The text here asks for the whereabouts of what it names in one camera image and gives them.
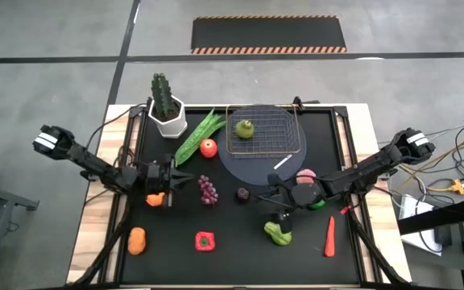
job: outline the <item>red bell pepper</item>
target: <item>red bell pepper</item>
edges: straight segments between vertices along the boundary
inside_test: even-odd
[[[216,247],[214,233],[197,232],[194,246],[197,251],[213,251]]]

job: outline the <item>wire rack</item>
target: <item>wire rack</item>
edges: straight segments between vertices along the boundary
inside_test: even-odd
[[[296,109],[292,114],[277,106],[227,106],[226,150],[236,158],[275,158],[300,151]],[[241,120],[254,125],[254,136],[241,139],[235,126]]]

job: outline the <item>orange carrot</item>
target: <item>orange carrot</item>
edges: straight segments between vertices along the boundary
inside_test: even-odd
[[[329,228],[327,229],[327,237],[325,238],[325,257],[334,257],[334,217],[329,219]]]

